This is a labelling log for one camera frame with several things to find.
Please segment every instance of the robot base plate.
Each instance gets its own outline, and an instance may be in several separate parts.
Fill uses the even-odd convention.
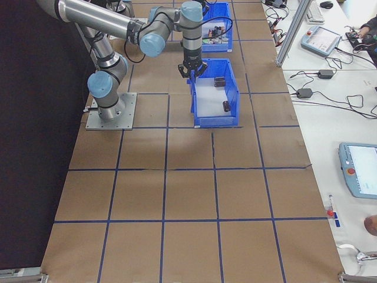
[[[88,121],[86,125],[87,130],[132,130],[135,117],[135,107],[137,93],[122,93],[119,98],[125,103],[123,114],[113,121],[104,122],[98,115],[97,110],[89,112]],[[97,103],[93,100],[92,108],[97,107]]]

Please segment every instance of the black curtain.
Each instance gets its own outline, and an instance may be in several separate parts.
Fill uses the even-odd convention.
[[[0,269],[40,266],[94,66],[35,1],[1,1],[0,31]]]

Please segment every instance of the red emergency stop button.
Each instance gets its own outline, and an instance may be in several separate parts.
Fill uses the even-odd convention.
[[[356,171],[354,170],[354,168],[348,168],[348,169],[347,169],[347,173],[350,174],[350,175],[355,174],[355,172],[356,172]]]

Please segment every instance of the keyboard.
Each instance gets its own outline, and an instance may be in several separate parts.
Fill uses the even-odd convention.
[[[316,0],[312,0],[309,9],[307,9],[306,22],[310,25],[323,25],[325,23],[325,18],[323,17]]]

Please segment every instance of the blue joint cap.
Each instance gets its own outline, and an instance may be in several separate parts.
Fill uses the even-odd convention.
[[[203,20],[203,10],[201,4],[196,1],[183,2],[181,6],[181,13],[185,18],[193,22],[201,22]]]
[[[149,57],[157,57],[165,48],[165,39],[158,34],[147,34],[141,38],[140,49]]]
[[[113,87],[111,76],[103,71],[91,74],[88,79],[88,88],[95,98],[103,98],[108,95]]]
[[[151,22],[156,14],[156,11],[157,9],[159,9],[159,7],[161,6],[156,6],[156,7],[153,7],[151,8],[151,11],[149,12],[149,18],[148,18],[148,22]]]

